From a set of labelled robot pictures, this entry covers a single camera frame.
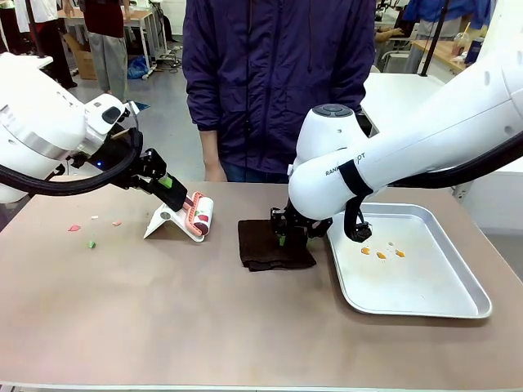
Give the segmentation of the person's right hand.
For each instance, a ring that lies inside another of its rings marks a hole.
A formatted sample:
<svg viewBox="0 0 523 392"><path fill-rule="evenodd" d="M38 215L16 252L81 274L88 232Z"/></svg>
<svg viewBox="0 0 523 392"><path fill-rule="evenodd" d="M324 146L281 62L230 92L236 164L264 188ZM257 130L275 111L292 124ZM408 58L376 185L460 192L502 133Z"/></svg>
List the person's right hand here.
<svg viewBox="0 0 523 392"><path fill-rule="evenodd" d="M204 179L210 182L227 182L220 160L204 162Z"/></svg>

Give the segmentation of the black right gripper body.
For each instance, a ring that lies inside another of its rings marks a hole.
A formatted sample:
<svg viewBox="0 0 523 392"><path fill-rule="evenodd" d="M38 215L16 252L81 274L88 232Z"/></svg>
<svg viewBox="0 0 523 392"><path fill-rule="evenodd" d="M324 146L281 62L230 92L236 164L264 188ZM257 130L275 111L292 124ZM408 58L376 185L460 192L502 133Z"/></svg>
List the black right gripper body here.
<svg viewBox="0 0 523 392"><path fill-rule="evenodd" d="M292 202L288 200L285 210L285 218L287 221L287 235L291 233L295 234L305 234L305 226L308 220L317 221L311 218L307 218L303 216L301 213L297 211L297 209L293 206ZM332 218L327 218L325 220L329 220L329 228L333 223Z"/></svg>

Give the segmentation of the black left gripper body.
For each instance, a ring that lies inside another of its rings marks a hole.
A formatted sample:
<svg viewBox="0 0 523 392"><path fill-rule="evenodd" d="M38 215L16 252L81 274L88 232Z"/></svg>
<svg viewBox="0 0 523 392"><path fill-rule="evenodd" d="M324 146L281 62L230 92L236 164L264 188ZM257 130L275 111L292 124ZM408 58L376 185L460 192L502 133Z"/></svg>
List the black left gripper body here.
<svg viewBox="0 0 523 392"><path fill-rule="evenodd" d="M166 173L165 161L156 149L149 148L136 157L121 175L121 188L140 189L151 193L153 181L160 180Z"/></svg>

